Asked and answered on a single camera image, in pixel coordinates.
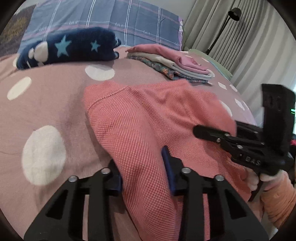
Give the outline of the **right forearm peach sleeve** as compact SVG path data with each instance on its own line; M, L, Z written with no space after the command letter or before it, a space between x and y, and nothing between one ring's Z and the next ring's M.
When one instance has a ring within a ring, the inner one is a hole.
M281 171L260 197L269 221L277 228L287 221L295 207L295 189L287 172Z

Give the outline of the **right hand white glove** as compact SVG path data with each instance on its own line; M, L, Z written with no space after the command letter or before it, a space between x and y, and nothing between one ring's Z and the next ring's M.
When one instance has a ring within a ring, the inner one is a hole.
M247 171L247 178L245 179L248 187L251 191L255 191L259 187L259 182L267 183L265 186L265 191L268 191L277 185L280 185L284 178L288 177L287 172L279 170L274 176L269 176L267 174L257 174L250 168L244 168Z

